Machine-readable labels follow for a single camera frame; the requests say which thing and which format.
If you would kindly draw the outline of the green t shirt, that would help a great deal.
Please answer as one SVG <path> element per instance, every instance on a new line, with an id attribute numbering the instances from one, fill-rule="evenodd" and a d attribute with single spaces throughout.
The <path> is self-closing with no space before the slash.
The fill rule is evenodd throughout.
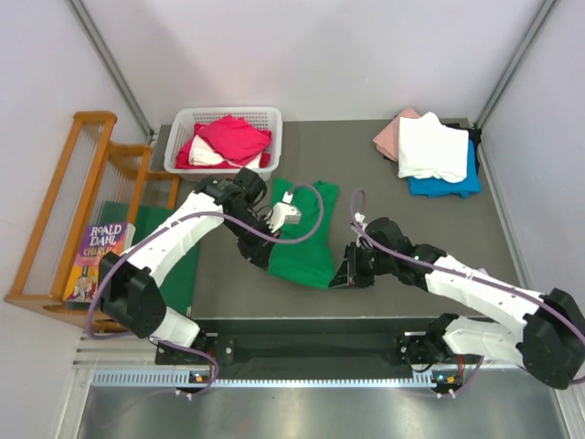
<path id="1" fill-rule="evenodd" d="M 274 245 L 267 272 L 303 286 L 327 289 L 335 275 L 335 261 L 328 241 L 339 186 L 318 180 L 313 187 L 294 190 L 291 204 L 300 210 L 301 220 L 296 225 L 283 226 L 282 238 L 287 241 L 298 239 L 321 220 L 319 228 L 300 243 Z"/>

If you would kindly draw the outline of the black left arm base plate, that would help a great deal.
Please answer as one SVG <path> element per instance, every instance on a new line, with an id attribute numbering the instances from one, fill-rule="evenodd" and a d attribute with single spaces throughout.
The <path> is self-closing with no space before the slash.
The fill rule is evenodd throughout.
<path id="1" fill-rule="evenodd" d="M 236 338 L 215 333 L 198 337 L 191 350 L 199 350 L 215 359 L 220 366 L 230 365 L 234 360 Z M 154 363 L 165 366 L 204 365 L 207 360 L 185 348 L 173 348 L 167 344 L 157 344 Z"/>

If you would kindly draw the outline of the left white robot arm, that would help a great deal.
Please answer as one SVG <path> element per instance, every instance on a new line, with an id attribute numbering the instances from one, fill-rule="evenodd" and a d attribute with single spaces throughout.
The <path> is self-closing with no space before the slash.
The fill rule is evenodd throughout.
<path id="1" fill-rule="evenodd" d="M 207 234 L 226 224 L 244 256 L 265 268 L 274 237 L 268 221 L 254 212 L 267 186 L 258 173 L 242 168 L 234 177 L 209 176 L 146 238 L 120 255 L 101 258 L 96 306 L 138 338 L 175 345 L 187 362 L 207 354 L 199 325 L 169 307 L 160 292 L 166 276 Z"/>

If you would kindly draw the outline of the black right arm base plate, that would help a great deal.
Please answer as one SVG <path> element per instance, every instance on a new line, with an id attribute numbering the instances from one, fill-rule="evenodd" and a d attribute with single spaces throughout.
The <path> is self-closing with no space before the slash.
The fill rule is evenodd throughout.
<path id="1" fill-rule="evenodd" d="M 445 364 L 456 360 L 456 354 L 438 336 L 401 335 L 396 341 L 400 358 L 410 365 Z"/>

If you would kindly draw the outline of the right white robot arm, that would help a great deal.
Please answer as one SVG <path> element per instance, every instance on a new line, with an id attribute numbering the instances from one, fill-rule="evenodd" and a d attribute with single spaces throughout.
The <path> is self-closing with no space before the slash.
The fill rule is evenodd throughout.
<path id="1" fill-rule="evenodd" d="M 555 288 L 543 294 L 499 281 L 447 252 L 413 244 L 387 217 L 366 222 L 356 213 L 355 241 L 330 285 L 367 288 L 382 275 L 451 299 L 482 320 L 443 314 L 421 341 L 426 356 L 445 362 L 474 355 L 515 364 L 551 388 L 578 383 L 584 365 L 584 315 L 571 294 Z"/>

